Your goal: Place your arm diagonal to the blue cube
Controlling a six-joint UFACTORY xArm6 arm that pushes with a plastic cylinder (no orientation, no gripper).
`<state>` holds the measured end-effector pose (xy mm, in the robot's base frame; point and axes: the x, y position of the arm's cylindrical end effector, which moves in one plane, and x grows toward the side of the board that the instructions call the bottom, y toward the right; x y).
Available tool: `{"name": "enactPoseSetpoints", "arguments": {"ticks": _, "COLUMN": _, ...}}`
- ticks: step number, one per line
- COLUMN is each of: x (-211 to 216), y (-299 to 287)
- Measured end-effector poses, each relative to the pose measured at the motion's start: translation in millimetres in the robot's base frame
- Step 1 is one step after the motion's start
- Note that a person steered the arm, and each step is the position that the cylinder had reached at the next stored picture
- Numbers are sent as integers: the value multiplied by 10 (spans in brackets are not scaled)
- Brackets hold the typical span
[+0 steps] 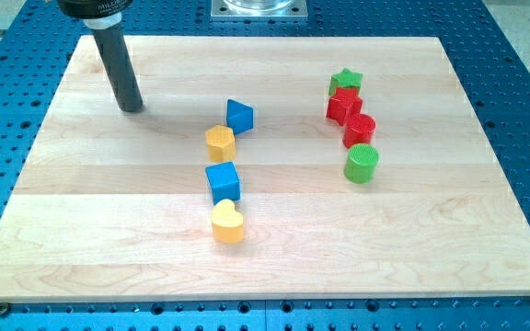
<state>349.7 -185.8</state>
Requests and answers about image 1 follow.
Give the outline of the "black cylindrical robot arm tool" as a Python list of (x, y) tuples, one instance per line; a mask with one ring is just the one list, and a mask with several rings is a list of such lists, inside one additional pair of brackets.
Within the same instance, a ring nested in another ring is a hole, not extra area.
[(144, 102), (121, 28), (122, 11), (132, 0), (58, 0), (68, 17), (80, 19), (91, 30), (118, 107), (138, 112)]

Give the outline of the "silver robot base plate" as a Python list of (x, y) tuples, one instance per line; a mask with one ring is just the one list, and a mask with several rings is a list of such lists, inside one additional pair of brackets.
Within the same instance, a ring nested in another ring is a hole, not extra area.
[(212, 0), (212, 21), (305, 21), (306, 0)]

